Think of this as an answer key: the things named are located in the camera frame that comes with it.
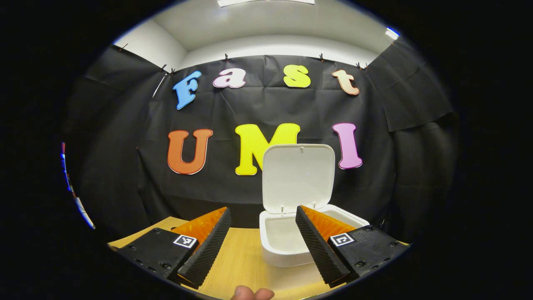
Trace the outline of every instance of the finger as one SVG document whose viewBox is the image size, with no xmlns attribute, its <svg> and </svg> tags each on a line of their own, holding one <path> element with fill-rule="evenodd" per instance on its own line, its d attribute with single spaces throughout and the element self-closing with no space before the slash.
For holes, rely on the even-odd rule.
<svg viewBox="0 0 533 300">
<path fill-rule="evenodd" d="M 231 300 L 254 300 L 254 291 L 246 286 L 238 286 Z"/>
<path fill-rule="evenodd" d="M 255 292 L 255 300 L 270 300 L 274 298 L 274 292 L 269 289 L 258 289 Z"/>
</svg>

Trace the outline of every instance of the letter f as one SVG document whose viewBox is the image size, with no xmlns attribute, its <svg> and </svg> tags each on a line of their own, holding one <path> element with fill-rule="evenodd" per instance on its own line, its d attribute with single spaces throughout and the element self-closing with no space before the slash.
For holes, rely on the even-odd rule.
<svg viewBox="0 0 533 300">
<path fill-rule="evenodd" d="M 195 94 L 189 93 L 189 91 L 196 91 L 198 88 L 198 82 L 195 78 L 201 76 L 200 71 L 194 71 L 191 75 L 187 76 L 184 80 L 176 83 L 172 88 L 177 94 L 177 109 L 182 109 L 185 105 L 191 103 L 195 99 Z"/>
</svg>

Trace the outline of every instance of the black fabric backdrop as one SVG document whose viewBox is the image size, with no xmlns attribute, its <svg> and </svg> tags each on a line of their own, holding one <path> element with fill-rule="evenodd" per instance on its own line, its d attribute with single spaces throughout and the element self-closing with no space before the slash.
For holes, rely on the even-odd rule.
<svg viewBox="0 0 533 300">
<path fill-rule="evenodd" d="M 311 85 L 289 88 L 286 65 L 303 65 Z M 220 71 L 241 68 L 246 85 L 213 87 Z M 332 72 L 354 76 L 358 96 L 346 94 Z M 199 70 L 196 98 L 176 110 L 172 87 Z M 168 74 L 111 47 L 81 78 L 69 103 L 67 168 L 97 229 L 110 239 L 134 233 L 168 216 L 192 219 L 222 206 L 233 227 L 258 227 L 264 210 L 261 171 L 239 176 L 240 137 L 235 127 L 256 124 L 268 141 L 278 125 L 301 127 L 298 143 L 327 144 L 341 159 L 332 126 L 354 123 L 359 168 L 336 168 L 330 204 L 412 241 L 430 212 L 443 208 L 455 157 L 457 120 L 446 89 L 422 56 L 402 38 L 367 69 L 297 56 L 255 56 L 213 61 Z M 167 164 L 168 133 L 187 130 L 182 157 L 194 157 L 192 133 L 208 128 L 207 158 L 194 175 Z"/>
</svg>

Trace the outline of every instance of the open lid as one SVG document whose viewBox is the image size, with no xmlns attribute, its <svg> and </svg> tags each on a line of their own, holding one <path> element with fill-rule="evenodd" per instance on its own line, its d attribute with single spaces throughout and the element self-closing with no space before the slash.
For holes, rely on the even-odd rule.
<svg viewBox="0 0 533 300">
<path fill-rule="evenodd" d="M 328 145 L 273 145 L 263 155 L 263 206 L 272 214 L 319 209 L 331 198 L 335 152 Z"/>
</svg>

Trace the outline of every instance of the wooden table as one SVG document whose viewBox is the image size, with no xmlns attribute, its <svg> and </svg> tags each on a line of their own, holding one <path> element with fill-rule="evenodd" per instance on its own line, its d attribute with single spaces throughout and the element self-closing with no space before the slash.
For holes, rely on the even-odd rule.
<svg viewBox="0 0 533 300">
<path fill-rule="evenodd" d="M 121 248 L 154 227 L 170 230 L 186 222 L 168 217 L 108 245 Z M 213 267 L 197 291 L 219 299 L 230 299 L 239 285 L 248 286 L 254 291 L 271 289 L 276 294 L 274 300 L 305 299 L 332 290 L 322 280 L 315 263 L 295 267 L 268 265 L 261 255 L 259 229 L 230 228 Z"/>
</svg>

